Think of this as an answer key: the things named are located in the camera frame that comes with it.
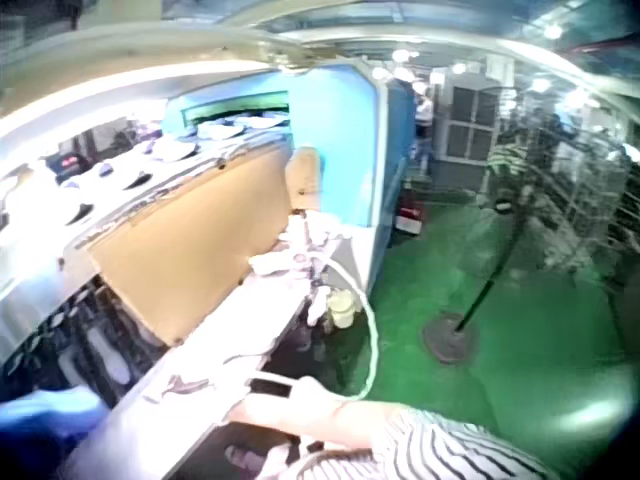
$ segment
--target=glue pot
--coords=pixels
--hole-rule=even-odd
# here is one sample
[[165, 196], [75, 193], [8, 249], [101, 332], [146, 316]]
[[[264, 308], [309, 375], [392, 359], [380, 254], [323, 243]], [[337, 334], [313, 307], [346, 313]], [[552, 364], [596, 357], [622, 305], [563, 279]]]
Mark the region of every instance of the glue pot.
[[337, 290], [331, 294], [328, 301], [329, 312], [333, 324], [338, 328], [349, 328], [353, 325], [356, 312], [355, 298], [349, 290]]

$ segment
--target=white hose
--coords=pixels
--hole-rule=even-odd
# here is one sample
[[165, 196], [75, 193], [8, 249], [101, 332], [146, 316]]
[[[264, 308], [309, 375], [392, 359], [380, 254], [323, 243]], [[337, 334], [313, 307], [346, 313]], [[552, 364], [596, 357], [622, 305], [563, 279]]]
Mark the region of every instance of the white hose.
[[[328, 256], [318, 253], [318, 252], [308, 252], [308, 255], [312, 258], [316, 258], [323, 262], [325, 265], [333, 268], [338, 275], [340, 275], [345, 282], [349, 284], [351, 289], [356, 293], [358, 298], [360, 299], [360, 303], [364, 308], [365, 313], [367, 314], [367, 325], [369, 326], [369, 340], [371, 345], [371, 358], [369, 359], [369, 373], [367, 375], [367, 380], [365, 381], [364, 387], [357, 395], [343, 397], [345, 400], [362, 400], [369, 395], [371, 388], [373, 387], [373, 382], [376, 379], [376, 375], [378, 372], [378, 358], [380, 356], [380, 351], [378, 350], [378, 328], [376, 326], [376, 317], [375, 313], [373, 313], [373, 309], [369, 304], [369, 300], [367, 299], [367, 295], [360, 290], [355, 279], [349, 275], [349, 273], [345, 270], [345, 268], [340, 265], [338, 262], [329, 258]], [[266, 380], [274, 383], [281, 383], [283, 385], [288, 385], [293, 387], [298, 380], [291, 379], [289, 377], [285, 377], [283, 375], [278, 375], [275, 373], [263, 372], [256, 370], [250, 375], [253, 379]]]

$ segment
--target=round metal base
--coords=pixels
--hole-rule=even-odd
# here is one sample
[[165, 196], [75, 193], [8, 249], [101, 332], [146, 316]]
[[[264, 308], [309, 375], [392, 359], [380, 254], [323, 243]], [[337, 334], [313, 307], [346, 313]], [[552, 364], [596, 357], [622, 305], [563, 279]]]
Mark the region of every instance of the round metal base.
[[438, 360], [446, 364], [462, 363], [474, 351], [475, 335], [467, 325], [461, 332], [455, 328], [462, 320], [457, 313], [443, 313], [425, 325], [422, 340]]

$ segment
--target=black pole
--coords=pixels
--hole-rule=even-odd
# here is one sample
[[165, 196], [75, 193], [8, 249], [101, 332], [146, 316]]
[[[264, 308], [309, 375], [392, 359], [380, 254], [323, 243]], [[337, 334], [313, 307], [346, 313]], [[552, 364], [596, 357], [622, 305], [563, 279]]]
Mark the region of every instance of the black pole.
[[504, 270], [504, 267], [506, 267], [507, 262], [511, 257], [511, 254], [513, 253], [513, 249], [515, 248], [516, 244], [518, 243], [518, 240], [520, 239], [520, 235], [522, 235], [522, 232], [524, 231], [526, 220], [527, 220], [527, 217], [526, 217], [525, 209], [521, 206], [517, 206], [514, 212], [514, 224], [513, 224], [513, 230], [511, 231], [511, 237], [509, 238], [509, 243], [505, 245], [505, 248], [502, 251], [502, 255], [500, 256], [498, 263], [496, 263], [496, 266], [493, 269], [493, 272], [491, 272], [489, 279], [486, 281], [486, 283], [482, 287], [482, 290], [480, 290], [480, 293], [471, 304], [471, 307], [469, 308], [469, 310], [467, 310], [467, 313], [465, 313], [464, 317], [462, 317], [462, 320], [460, 320], [460, 323], [458, 323], [458, 325], [454, 329], [454, 332], [456, 333], [461, 332], [464, 329], [464, 327], [471, 321], [471, 318], [476, 313], [476, 310], [482, 304], [485, 297], [489, 294], [489, 292], [495, 285], [496, 280]]

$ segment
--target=black and white striped shirt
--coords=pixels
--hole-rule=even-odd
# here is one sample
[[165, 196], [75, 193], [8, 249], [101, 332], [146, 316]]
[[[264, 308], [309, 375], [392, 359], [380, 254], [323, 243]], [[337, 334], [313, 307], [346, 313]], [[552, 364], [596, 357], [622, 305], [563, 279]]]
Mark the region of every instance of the black and white striped shirt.
[[482, 427], [407, 408], [389, 419], [371, 451], [323, 451], [281, 479], [552, 479], [539, 460]]

